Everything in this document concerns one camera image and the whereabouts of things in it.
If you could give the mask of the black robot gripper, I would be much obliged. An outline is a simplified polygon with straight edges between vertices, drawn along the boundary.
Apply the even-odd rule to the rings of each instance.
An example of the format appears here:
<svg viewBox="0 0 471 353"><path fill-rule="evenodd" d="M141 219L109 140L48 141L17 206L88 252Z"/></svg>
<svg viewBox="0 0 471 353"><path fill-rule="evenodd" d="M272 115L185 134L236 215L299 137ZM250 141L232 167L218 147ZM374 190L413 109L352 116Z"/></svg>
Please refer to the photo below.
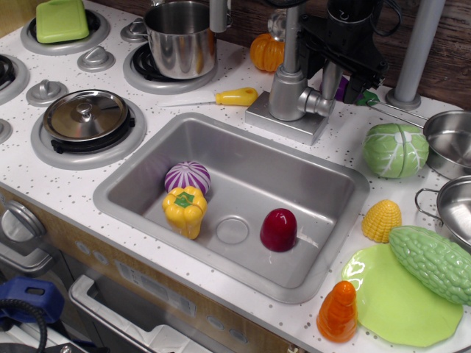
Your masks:
<svg viewBox="0 0 471 353"><path fill-rule="evenodd" d="M298 39L305 78L311 79L327 61L350 73L345 104L382 85L389 64L373 40L382 7L382 1L329 1L325 18L301 15Z"/></svg>

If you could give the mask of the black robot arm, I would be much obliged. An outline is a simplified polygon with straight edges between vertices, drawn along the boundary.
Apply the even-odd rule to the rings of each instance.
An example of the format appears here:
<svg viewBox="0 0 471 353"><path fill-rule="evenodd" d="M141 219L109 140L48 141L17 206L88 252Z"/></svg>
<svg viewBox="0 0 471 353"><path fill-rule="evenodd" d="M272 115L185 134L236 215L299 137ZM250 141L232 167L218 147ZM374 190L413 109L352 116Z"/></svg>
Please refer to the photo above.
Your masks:
<svg viewBox="0 0 471 353"><path fill-rule="evenodd" d="M270 93L272 107L314 110L333 102L343 73L350 75L341 101L355 103L382 85L389 64L374 37L401 25L395 1L328 1L326 17L308 15L304 1L271 1L287 11L285 59Z"/></svg>

